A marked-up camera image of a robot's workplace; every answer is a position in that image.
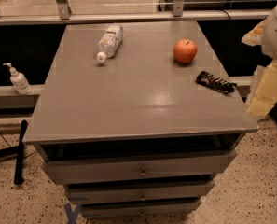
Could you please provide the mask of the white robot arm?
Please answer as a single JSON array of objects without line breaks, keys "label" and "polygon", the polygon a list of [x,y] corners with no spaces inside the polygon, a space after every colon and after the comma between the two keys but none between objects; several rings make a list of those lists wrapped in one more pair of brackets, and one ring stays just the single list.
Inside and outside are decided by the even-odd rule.
[{"label": "white robot arm", "polygon": [[246,99],[245,116],[260,120],[277,104],[277,5],[264,21],[243,36],[242,42],[259,45],[262,53],[271,58],[266,67],[257,67]]}]

